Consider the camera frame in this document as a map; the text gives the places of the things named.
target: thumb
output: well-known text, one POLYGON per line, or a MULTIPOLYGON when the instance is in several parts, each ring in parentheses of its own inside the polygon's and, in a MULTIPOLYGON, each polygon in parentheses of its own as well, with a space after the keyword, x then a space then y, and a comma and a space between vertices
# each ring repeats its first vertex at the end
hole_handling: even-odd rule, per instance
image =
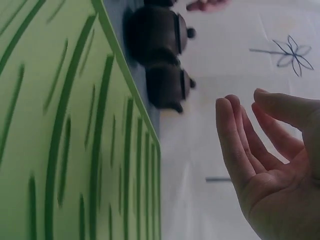
POLYGON ((269 116, 303 131, 311 118, 320 112, 320 101, 290 96, 282 93, 269 93, 262 89, 254 92, 254 101, 269 116))
POLYGON ((262 89, 254 92, 254 101, 266 114, 302 131, 312 176, 320 180, 320 101, 262 89))

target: white surface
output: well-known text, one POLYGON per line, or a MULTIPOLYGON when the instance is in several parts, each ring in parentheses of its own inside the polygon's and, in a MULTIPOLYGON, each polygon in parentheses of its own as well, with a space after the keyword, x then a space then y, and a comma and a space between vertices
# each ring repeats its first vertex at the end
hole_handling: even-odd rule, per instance
MULTIPOLYGON (((279 155, 253 116, 253 92, 263 88, 320 99, 320 14, 316 0, 310 3, 233 0, 225 11, 212 14, 186 13, 184 1, 175 6, 198 33, 181 56, 197 89, 184 104, 184 115, 161 114, 163 240, 259 239, 242 216, 233 186, 205 183, 205 177, 228 177, 215 101, 228 94, 239 96, 262 141, 279 155), (303 76, 297 77, 291 66, 276 67, 278 56, 249 52, 249 48, 276 51, 272 39, 286 42, 288 35, 299 45, 312 46, 305 58, 314 71, 303 68, 303 76)), ((291 126, 285 128, 300 136, 291 126)))

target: dark green stripe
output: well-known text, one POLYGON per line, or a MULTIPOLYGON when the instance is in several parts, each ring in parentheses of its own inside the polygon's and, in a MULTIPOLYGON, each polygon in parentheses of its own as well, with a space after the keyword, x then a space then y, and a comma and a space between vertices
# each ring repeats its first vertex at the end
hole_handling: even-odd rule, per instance
POLYGON ((125 137, 124 137, 124 206, 123 206, 123 226, 124 226, 124 240, 129 240, 129 181, 130 181, 130 148, 131 148, 131 128, 132 115, 134 110, 134 100, 130 97, 128 99, 126 108, 126 123, 125 123, 125 137))
POLYGON ((101 206, 101 190, 102 190, 102 158, 100 160, 99 176, 98 176, 98 208, 101 206))
POLYGON ((155 240, 156 236, 156 221, 155 221, 155 195, 156 195, 156 185, 155 185, 155 145, 151 144, 151 212, 152 212, 152 239, 155 240))
POLYGON ((119 189, 118 189, 118 207, 119 207, 119 214, 121 215, 122 209, 122 168, 119 167, 119 189))
POLYGON ((136 137, 136 239, 141 239, 141 145, 142 145, 142 118, 138 118, 136 137))
POLYGON ((161 153, 160 147, 157 146, 157 180, 158 180, 158 230, 159 230, 159 240, 161 240, 161 153))
POLYGON ((37 240, 37 202, 36 202, 36 182, 32 175, 29 179, 29 239, 37 240))
POLYGON ((56 8, 56 10, 53 12, 53 14, 47 19, 46 24, 49 24, 55 18, 55 16, 58 14, 58 12, 61 10, 61 8, 65 3, 66 3, 66 0, 62 0, 60 2, 60 4, 56 8))
POLYGON ((145 187, 145 229, 146 240, 149 239, 149 133, 145 134, 144 187, 145 187))
POLYGON ((127 97, 126 97, 125 100, 124 100, 123 109, 122 109, 122 126, 121 126, 122 134, 124 134, 124 130, 125 130, 127 103, 128 103, 128 101, 127 101, 127 97))
POLYGON ((60 58, 60 62, 59 62, 57 70, 55 71, 55 75, 54 75, 54 79, 53 79, 53 82, 52 82, 52 85, 51 85, 51 88, 50 88, 49 95, 48 95, 48 97, 47 97, 47 99, 46 99, 46 101, 44 102, 44 105, 43 105, 43 112, 44 113, 47 112, 48 107, 50 105, 50 102, 52 100, 52 97, 54 95, 54 92, 55 92, 55 89, 56 89, 56 86, 57 86, 57 82, 58 82, 58 78, 59 78, 59 75, 60 75, 60 72, 61 72, 61 69, 62 69, 62 65, 64 64, 64 61, 65 61, 65 58, 66 58, 66 55, 67 55, 67 49, 68 49, 68 39, 65 40, 64 48, 63 48, 62 55, 61 55, 61 58, 60 58))
POLYGON ((83 26, 73 56, 66 73, 64 85, 61 92, 59 105, 56 111, 51 144, 48 157, 48 165, 46 170, 45 182, 45 204, 44 204, 44 231, 46 240, 54 240, 53 232, 53 215, 54 215, 54 202, 55 202, 55 179, 56 168, 58 160, 58 152, 61 141, 62 129, 64 125, 65 115, 73 86, 76 71, 79 65, 79 60, 83 52, 86 40, 89 36, 90 29, 94 24, 96 16, 89 16, 83 26))
POLYGON ((111 156, 110 156, 110 166, 114 167, 114 159, 115 159, 115 140, 116 140, 116 116, 113 115, 113 123, 112 123, 112 139, 111 139, 111 156))
POLYGON ((86 239, 86 222, 85 222, 85 202, 84 196, 80 195, 79 204, 79 240, 86 239))
POLYGON ((14 88, 14 92, 12 94, 12 99, 11 99, 11 102, 10 102, 10 105, 9 105, 9 110, 8 110, 6 116, 5 116, 2 135, 1 135, 1 138, 0 138, 0 165, 2 163, 2 158, 4 156, 5 147, 6 147, 7 138, 8 138, 8 133, 9 133, 12 117, 13 117, 14 112, 15 112, 15 108, 16 108, 18 96, 19 96, 19 93, 20 93, 22 81, 24 79, 24 74, 25 74, 25 65, 22 64, 20 66, 20 69, 19 69, 19 76, 18 76, 18 80, 17 80, 15 88, 14 88))
POLYGON ((10 25, 10 23, 14 20, 14 18, 17 16, 17 14, 20 12, 20 10, 24 7, 24 5, 27 3, 28 0, 24 0, 19 6, 18 8, 15 10, 15 12, 10 16, 10 18, 8 19, 8 21, 6 21, 6 23, 4 24, 4 26, 2 27, 2 29, 0 30, 0 37, 1 35, 5 32, 5 30, 7 29, 7 27, 10 25))
POLYGON ((31 23, 32 19, 34 19, 37 12, 39 11, 39 9, 43 6, 43 4, 45 2, 46 2, 46 0, 39 0, 37 2, 37 4, 33 7, 33 9, 31 10, 31 12, 28 14, 28 16, 26 16, 25 20, 23 21, 23 23, 21 24, 19 29, 16 31, 15 35, 13 36, 11 42, 9 43, 8 47, 6 48, 2 58, 0 60, 0 76, 3 72, 3 70, 5 69, 5 66, 7 64, 9 57, 11 56, 17 43, 19 42, 19 39, 24 34, 25 30, 27 29, 27 27, 31 23))
POLYGON ((90 110, 89 110, 89 116, 88 116, 88 124, 86 127, 86 133, 85 133, 85 139, 84 139, 84 148, 85 149, 87 149, 88 141, 89 141, 89 134, 90 134, 90 128, 91 128, 91 122, 92 122, 92 113, 94 111, 94 105, 95 105, 95 97, 96 97, 96 86, 93 85, 92 94, 91 94, 90 110))
POLYGON ((70 134, 71 134, 71 119, 69 116, 66 121, 66 126, 65 126, 62 166, 61 166, 61 173, 60 173, 60 186, 59 186, 59 190, 58 190, 59 208, 62 207, 63 202, 64 202, 64 197, 65 197, 68 155, 69 155, 69 147, 70 147, 70 134))
POLYGON ((133 205, 133 215, 136 218, 137 217, 137 184, 136 179, 133 179, 132 181, 133 189, 132 189, 132 205, 133 205))
POLYGON ((109 240, 113 240, 112 209, 109 203, 109 240))
POLYGON ((95 36, 95 30, 93 29, 92 30, 92 35, 91 35, 91 38, 90 38, 90 42, 89 42, 89 46, 85 52, 85 55, 84 55, 84 60, 83 60, 83 63, 81 65, 81 68, 80 68, 80 71, 79 71, 79 76, 81 77, 84 69, 85 69, 85 65, 87 63, 87 60, 88 60, 88 56, 89 56, 89 53, 90 53, 90 49, 91 49, 91 46, 92 46, 92 43, 94 41, 94 36, 95 36))
POLYGON ((91 173, 90 173, 90 197, 89 197, 89 231, 90 239, 97 238, 97 177, 99 165, 99 153, 101 149, 102 128, 106 111, 107 93, 110 82, 111 70, 114 62, 114 56, 108 55, 105 61, 102 83, 100 88, 94 135, 91 155, 91 173))

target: teapot lid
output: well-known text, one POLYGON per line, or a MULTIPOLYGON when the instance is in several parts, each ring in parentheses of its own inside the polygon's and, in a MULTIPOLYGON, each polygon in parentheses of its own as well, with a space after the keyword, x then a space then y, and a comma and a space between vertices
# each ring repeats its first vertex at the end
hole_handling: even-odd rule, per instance
POLYGON ((174 25, 176 47, 178 53, 182 54, 182 51, 186 48, 187 40, 194 39, 197 32, 193 27, 187 27, 184 18, 179 13, 174 13, 174 25))
POLYGON ((181 19, 180 14, 174 14, 175 39, 176 39, 175 42, 177 44, 177 49, 179 54, 182 53, 180 19, 181 19))

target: teapot lid knob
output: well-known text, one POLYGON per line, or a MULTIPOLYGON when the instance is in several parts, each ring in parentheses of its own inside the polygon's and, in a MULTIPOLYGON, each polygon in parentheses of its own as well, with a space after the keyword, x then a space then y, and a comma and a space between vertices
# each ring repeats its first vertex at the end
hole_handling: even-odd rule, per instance
POLYGON ((194 39, 197 35, 197 32, 193 27, 188 27, 186 32, 189 39, 194 39))

